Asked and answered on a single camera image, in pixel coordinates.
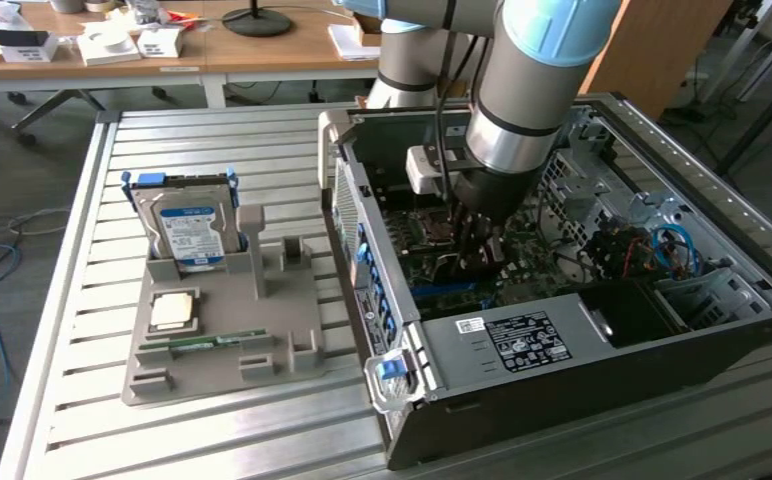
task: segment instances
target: white box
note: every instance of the white box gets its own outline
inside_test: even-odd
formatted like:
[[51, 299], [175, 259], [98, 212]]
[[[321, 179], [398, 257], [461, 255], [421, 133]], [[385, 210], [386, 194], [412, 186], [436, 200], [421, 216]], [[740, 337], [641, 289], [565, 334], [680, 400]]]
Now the white box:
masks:
[[57, 54], [58, 45], [57, 35], [51, 33], [39, 47], [7, 47], [0, 45], [0, 55], [3, 55], [3, 61], [7, 63], [51, 62]]
[[137, 40], [137, 48], [145, 57], [178, 58], [182, 52], [182, 29], [145, 30]]
[[78, 37], [78, 48], [81, 49], [83, 64], [87, 67], [143, 58], [137, 45], [134, 45], [134, 40], [126, 33], [122, 35], [118, 33], [105, 34], [105, 38], [99, 35], [99, 33], [85, 33]]

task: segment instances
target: aluminum slatted table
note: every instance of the aluminum slatted table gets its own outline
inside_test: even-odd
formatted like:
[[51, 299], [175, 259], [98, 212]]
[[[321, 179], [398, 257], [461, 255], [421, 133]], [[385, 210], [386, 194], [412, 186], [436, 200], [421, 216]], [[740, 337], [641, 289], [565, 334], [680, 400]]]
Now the aluminum slatted table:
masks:
[[[772, 345], [705, 387], [385, 470], [319, 210], [317, 116], [353, 104], [101, 118], [0, 463], [0, 479], [745, 478], [772, 470]], [[119, 400], [147, 240], [123, 170], [241, 176], [265, 243], [315, 260], [327, 374], [154, 407]]]

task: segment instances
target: green circuit board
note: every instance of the green circuit board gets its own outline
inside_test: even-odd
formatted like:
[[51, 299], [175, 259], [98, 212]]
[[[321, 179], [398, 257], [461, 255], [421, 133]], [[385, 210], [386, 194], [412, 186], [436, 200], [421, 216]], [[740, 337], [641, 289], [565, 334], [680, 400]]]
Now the green circuit board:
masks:
[[393, 211], [385, 220], [422, 320], [549, 298], [577, 281], [561, 271], [537, 234], [528, 207], [513, 215], [505, 227], [502, 238], [510, 262], [498, 276], [453, 285], [433, 282], [437, 260], [453, 252], [445, 209]]

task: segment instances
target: black lamp base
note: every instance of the black lamp base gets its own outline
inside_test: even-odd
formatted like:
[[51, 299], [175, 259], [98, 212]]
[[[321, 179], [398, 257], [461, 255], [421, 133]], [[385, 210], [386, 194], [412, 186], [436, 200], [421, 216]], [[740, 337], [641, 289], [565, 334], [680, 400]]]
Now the black lamp base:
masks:
[[291, 30], [291, 19], [273, 10], [258, 10], [258, 17], [251, 9], [233, 10], [223, 15], [223, 25], [238, 35], [246, 37], [274, 37]]

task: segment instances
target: power supply label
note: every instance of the power supply label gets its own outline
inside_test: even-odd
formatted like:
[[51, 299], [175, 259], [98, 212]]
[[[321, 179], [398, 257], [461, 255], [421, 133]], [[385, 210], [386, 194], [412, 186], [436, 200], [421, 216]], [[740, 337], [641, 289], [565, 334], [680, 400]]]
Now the power supply label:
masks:
[[546, 312], [486, 322], [505, 368], [520, 372], [573, 358]]

